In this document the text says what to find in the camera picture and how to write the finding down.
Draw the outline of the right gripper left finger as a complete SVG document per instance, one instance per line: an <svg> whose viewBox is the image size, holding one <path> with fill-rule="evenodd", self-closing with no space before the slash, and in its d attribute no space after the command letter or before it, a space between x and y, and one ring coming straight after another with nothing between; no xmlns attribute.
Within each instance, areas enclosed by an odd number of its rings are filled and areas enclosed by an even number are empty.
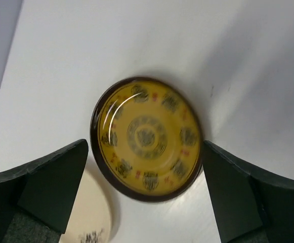
<svg viewBox="0 0 294 243"><path fill-rule="evenodd" d="M0 172L0 242L59 242L88 157L79 139L44 157Z"/></svg>

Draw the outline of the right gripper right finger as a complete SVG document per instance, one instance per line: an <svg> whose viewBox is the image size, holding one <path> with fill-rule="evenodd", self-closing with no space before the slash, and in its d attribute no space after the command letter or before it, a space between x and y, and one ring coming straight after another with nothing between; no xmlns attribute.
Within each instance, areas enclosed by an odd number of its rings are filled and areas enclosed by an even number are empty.
<svg viewBox="0 0 294 243"><path fill-rule="evenodd" d="M294 242L294 180L204 141L203 170L221 242Z"/></svg>

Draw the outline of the cream plate with black patch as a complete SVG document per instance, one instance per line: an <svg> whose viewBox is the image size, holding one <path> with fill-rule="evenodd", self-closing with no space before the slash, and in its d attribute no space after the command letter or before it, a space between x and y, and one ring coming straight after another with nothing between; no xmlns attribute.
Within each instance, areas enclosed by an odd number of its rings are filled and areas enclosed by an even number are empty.
<svg viewBox="0 0 294 243"><path fill-rule="evenodd" d="M110 242L117 220L115 206L112 188L97 166L88 163L59 242Z"/></svg>

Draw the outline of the yellow patterned plate brown rim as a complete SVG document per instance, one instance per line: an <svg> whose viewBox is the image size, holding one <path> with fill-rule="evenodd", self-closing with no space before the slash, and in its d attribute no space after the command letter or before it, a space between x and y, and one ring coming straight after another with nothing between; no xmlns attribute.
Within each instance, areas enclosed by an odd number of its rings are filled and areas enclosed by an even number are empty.
<svg viewBox="0 0 294 243"><path fill-rule="evenodd" d="M129 77L103 93L90 141L104 178L138 201L178 197L202 167L203 133L193 106L176 87L153 77Z"/></svg>

